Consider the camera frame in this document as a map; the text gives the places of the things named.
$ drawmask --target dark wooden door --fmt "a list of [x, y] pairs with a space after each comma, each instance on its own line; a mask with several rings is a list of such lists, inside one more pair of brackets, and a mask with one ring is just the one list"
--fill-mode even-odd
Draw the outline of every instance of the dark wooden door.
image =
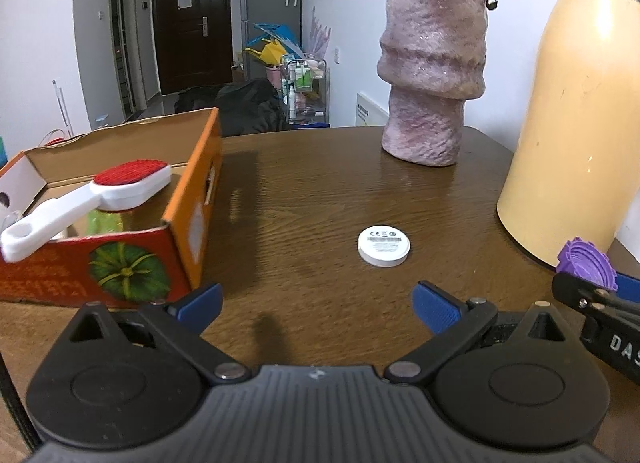
[[163, 94], [231, 82], [230, 0], [153, 0]]

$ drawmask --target wooden table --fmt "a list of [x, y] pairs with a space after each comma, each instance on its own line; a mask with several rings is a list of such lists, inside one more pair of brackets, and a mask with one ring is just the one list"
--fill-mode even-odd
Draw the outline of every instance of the wooden table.
[[[429, 337], [409, 301], [420, 279], [462, 300], [488, 297], [502, 310], [552, 300], [552, 273], [516, 248], [495, 214], [510, 151], [467, 128], [459, 163], [430, 169], [383, 153], [381, 135], [343, 128], [225, 139], [205, 276], [223, 284], [226, 302], [208, 341], [251, 365], [380, 369]], [[360, 259], [358, 234], [373, 224], [410, 237], [403, 265]], [[619, 244], [611, 255], [616, 268], [640, 273]], [[578, 332], [580, 315], [559, 307]], [[0, 346], [22, 395], [73, 314], [0, 303]], [[637, 463], [640, 387], [600, 367], [611, 407], [596, 444], [619, 463]], [[0, 461], [23, 456], [0, 407]]]

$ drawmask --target green printed melon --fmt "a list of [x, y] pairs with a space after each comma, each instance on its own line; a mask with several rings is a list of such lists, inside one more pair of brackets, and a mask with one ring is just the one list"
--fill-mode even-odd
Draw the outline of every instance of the green printed melon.
[[105, 243], [89, 254], [93, 280], [118, 300], [152, 302], [171, 291], [162, 261], [148, 250], [121, 241]]

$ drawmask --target pink ceramic vase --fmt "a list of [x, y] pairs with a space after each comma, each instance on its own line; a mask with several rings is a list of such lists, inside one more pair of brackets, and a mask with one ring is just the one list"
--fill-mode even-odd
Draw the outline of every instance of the pink ceramic vase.
[[378, 75], [391, 84], [382, 147], [425, 166], [455, 164], [465, 101], [484, 93], [486, 0], [387, 0]]

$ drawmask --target orange cardboard box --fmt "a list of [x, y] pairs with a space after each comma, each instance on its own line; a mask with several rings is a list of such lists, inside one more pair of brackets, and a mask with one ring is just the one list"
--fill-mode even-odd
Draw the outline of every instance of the orange cardboard box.
[[217, 109], [131, 122], [18, 154], [0, 170], [0, 218], [28, 214], [105, 169], [139, 159], [169, 163], [171, 183], [124, 213], [123, 231], [92, 235], [89, 214], [68, 228], [66, 238], [27, 259], [0, 259], [0, 299], [130, 307], [174, 301], [200, 286], [222, 166]]

